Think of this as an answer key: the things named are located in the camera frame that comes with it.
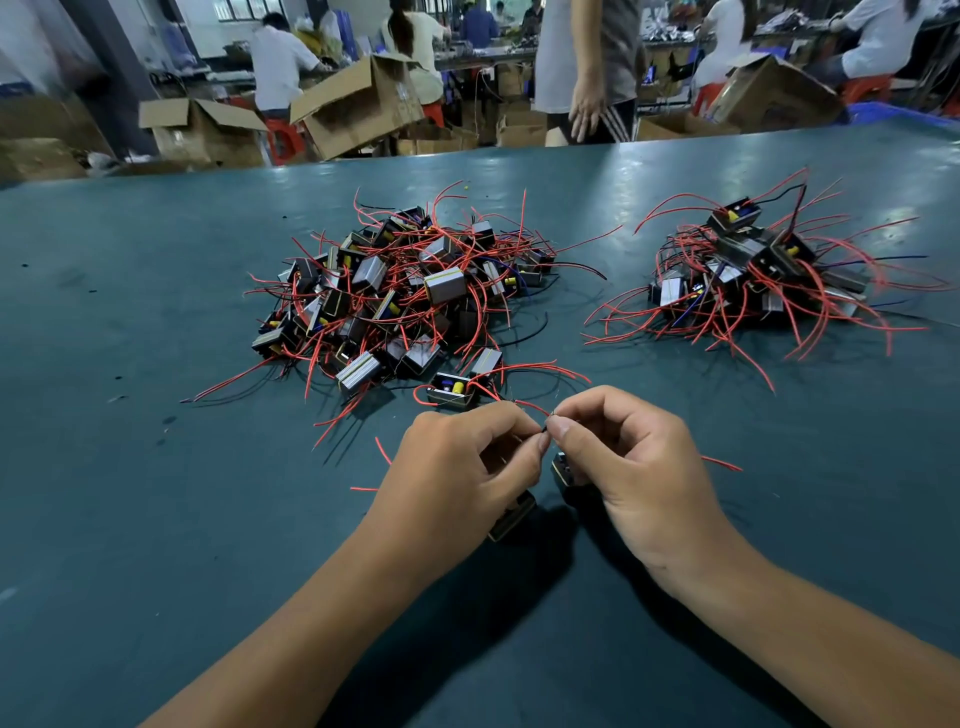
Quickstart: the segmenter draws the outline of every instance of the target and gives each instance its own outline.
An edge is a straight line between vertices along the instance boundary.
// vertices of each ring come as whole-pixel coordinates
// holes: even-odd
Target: man
[[[356,531],[143,728],[315,725],[373,641],[537,483],[551,439],[660,587],[826,723],[960,725],[960,661],[767,561],[721,510],[683,420],[595,387],[558,404],[544,432],[508,401],[419,415]]]
[[[464,13],[464,22],[460,26],[460,38],[469,40],[474,48],[490,48],[492,38],[500,37],[500,26],[496,24],[493,13],[480,3],[473,3]]]
[[[547,6],[534,109],[547,113],[547,126],[561,129],[567,142],[632,140],[640,11],[640,0],[551,0]]]
[[[263,16],[263,27],[250,41],[250,55],[256,107],[264,118],[289,120],[290,102],[303,93],[300,72],[316,69],[320,59],[290,32],[290,23],[279,12]]]

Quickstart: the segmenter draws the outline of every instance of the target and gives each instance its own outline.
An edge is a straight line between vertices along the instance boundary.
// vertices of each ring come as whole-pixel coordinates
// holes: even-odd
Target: red plastic stool
[[[700,93],[697,94],[697,101],[693,105],[693,115],[699,116],[700,109],[706,111],[710,108],[710,104],[713,103],[713,100],[720,95],[720,91],[723,90],[723,87],[726,84],[706,84],[700,89]]]
[[[438,127],[444,126],[444,105],[440,101],[435,101],[432,104],[423,105],[423,115],[428,119],[433,119],[433,123]]]
[[[878,101],[890,101],[890,82],[893,75],[864,76],[862,79],[850,79],[843,84],[843,103],[856,104],[868,93],[875,93]]]
[[[300,152],[306,151],[306,143],[295,127],[279,119],[264,119],[267,126],[267,143],[274,164],[282,167]]]

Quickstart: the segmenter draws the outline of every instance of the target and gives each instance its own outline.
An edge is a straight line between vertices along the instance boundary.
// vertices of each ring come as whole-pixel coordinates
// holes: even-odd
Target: window
[[[213,0],[213,10],[222,22],[261,20],[268,12],[283,14],[280,0]]]

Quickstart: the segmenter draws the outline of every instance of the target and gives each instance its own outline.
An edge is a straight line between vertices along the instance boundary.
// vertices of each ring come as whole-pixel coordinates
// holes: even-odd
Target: white sleeve
[[[900,0],[860,0],[853,10],[843,16],[843,24],[852,31],[858,31],[872,18],[899,2]]]
[[[297,65],[300,67],[300,70],[312,71],[320,65],[320,59],[314,55],[313,51],[306,47],[306,44],[302,40],[292,33],[287,35],[290,36],[287,42],[290,43],[290,47],[293,49],[294,57],[297,59]]]

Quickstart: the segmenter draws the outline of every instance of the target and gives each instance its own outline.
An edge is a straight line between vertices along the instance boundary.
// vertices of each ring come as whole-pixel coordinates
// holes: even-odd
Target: black shorts
[[[636,99],[621,101],[604,109],[600,115],[597,131],[592,133],[582,144],[613,144],[618,141],[634,140],[634,117],[636,116]],[[564,132],[568,144],[578,142],[570,138],[569,114],[547,114],[547,129],[560,129]]]

